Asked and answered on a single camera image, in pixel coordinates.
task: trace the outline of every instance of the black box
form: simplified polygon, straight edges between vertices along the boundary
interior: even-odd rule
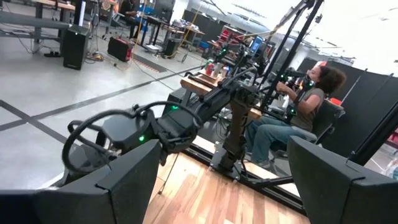
[[[174,40],[170,40],[167,42],[167,46],[164,49],[164,55],[169,56],[169,59],[174,58],[175,52],[178,49],[180,42],[176,42]]]
[[[179,88],[178,90],[175,90],[175,91],[171,92],[169,94],[169,97],[167,98],[167,101],[171,101],[171,102],[175,102],[175,103],[181,103],[186,91],[187,90],[184,89],[184,88]],[[192,93],[190,99],[192,99],[194,96],[196,96],[196,94]],[[166,113],[168,113],[168,112],[170,112],[172,110],[174,110],[173,106],[166,105],[164,107],[162,115],[164,115],[164,114],[166,114]]]
[[[132,45],[120,38],[111,37],[108,43],[108,54],[116,57],[122,62],[128,62],[131,59]]]
[[[63,66],[80,70],[87,56],[87,43],[90,31],[73,25],[65,31],[62,42]]]

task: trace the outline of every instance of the office chair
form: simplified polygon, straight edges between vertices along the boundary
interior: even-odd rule
[[[324,100],[313,120],[312,132],[295,126],[293,126],[293,129],[303,134],[305,140],[314,144],[321,144],[327,136],[333,134],[336,122],[344,114],[345,111],[342,107],[334,105],[328,100]],[[286,144],[282,142],[273,142],[271,144],[271,154],[274,158],[272,158],[271,161],[274,162],[275,159],[287,159],[286,147]]]

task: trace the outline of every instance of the computer monitor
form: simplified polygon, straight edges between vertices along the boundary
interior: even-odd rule
[[[256,38],[255,38],[255,39],[251,42],[251,44],[250,44],[250,51],[251,51],[252,53],[256,53],[257,50],[259,49],[259,47],[260,47],[262,41],[264,41],[263,38],[261,38],[261,37],[259,37],[259,36],[256,36]]]

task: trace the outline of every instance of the wooden platform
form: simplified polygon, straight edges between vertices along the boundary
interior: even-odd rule
[[[159,167],[158,180],[167,178],[175,156]],[[145,224],[309,223],[301,214],[233,183],[185,154],[178,156],[163,194],[157,191],[155,185]]]

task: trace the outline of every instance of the black wheel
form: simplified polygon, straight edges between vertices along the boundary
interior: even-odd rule
[[[184,57],[182,57],[181,63],[184,62],[185,59],[187,59],[187,55],[184,55]]]

